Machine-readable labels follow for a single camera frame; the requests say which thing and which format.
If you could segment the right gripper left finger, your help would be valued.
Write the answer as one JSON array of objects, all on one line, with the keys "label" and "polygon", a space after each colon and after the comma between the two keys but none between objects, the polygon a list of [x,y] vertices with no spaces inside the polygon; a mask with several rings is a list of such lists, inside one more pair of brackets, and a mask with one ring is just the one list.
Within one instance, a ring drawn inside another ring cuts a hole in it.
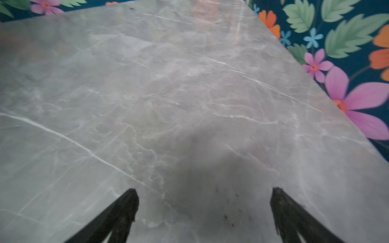
[{"label": "right gripper left finger", "polygon": [[126,243],[138,208],[137,191],[130,188],[66,242],[102,243],[108,238],[109,243]]}]

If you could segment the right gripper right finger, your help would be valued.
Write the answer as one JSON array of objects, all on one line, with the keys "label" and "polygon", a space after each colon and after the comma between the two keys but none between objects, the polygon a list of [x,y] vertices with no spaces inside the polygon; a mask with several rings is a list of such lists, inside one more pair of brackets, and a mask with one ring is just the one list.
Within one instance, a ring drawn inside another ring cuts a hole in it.
[{"label": "right gripper right finger", "polygon": [[274,187],[270,199],[277,234],[284,243],[342,243],[283,189]]}]

